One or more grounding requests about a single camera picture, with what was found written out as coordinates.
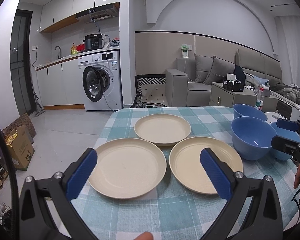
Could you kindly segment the right hand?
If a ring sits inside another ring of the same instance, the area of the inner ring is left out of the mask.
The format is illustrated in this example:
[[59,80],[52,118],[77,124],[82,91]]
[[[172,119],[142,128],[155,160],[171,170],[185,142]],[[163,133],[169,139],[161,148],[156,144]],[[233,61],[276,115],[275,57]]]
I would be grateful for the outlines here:
[[300,185],[300,165],[298,165],[298,167],[297,167],[297,172],[295,174],[293,188],[297,189],[299,185]]

